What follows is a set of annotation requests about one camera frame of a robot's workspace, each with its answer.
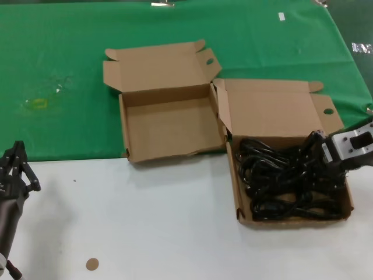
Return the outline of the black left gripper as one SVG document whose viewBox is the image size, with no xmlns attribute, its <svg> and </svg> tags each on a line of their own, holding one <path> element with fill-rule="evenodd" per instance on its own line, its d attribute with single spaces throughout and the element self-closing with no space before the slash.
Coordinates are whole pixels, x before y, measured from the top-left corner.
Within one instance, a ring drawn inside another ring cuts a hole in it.
<svg viewBox="0 0 373 280">
<path fill-rule="evenodd" d="M 23 141 L 16 141 L 14 148 L 4 151 L 1 157 L 1 254 L 9 254 L 15 237 L 19 219 L 23 213 L 27 192 L 40 191 L 41 185 L 28 164 Z"/>
</svg>

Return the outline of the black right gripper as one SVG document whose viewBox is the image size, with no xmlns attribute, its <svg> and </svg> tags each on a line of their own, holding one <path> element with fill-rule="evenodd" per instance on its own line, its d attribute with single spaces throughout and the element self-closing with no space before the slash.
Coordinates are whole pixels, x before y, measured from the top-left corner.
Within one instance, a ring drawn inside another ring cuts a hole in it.
<svg viewBox="0 0 373 280">
<path fill-rule="evenodd" d="M 305 141 L 305 150 L 320 183 L 329 185 L 329 189 L 333 190 L 346 187 L 347 172 L 331 136 L 326 136 L 321 130 L 312 131 Z"/>
</svg>

